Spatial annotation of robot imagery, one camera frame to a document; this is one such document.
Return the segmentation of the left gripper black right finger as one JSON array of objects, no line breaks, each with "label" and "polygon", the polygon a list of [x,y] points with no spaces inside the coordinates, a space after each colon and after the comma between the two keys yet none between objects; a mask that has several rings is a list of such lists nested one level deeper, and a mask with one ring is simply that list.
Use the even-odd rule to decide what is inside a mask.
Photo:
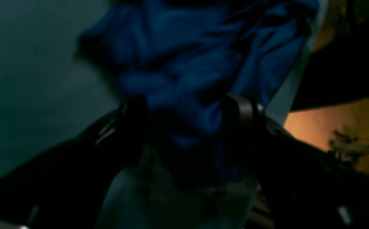
[{"label": "left gripper black right finger", "polygon": [[276,229],[369,229],[369,176],[295,139],[249,98],[222,99],[226,161],[256,175]]}]

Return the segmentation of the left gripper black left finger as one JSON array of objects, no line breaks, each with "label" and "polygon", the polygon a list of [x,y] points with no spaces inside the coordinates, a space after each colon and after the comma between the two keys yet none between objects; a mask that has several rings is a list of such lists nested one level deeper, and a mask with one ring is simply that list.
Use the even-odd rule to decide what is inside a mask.
[{"label": "left gripper black left finger", "polygon": [[141,159],[147,114],[145,96],[132,97],[0,178],[0,220],[30,229],[94,229],[114,177]]}]

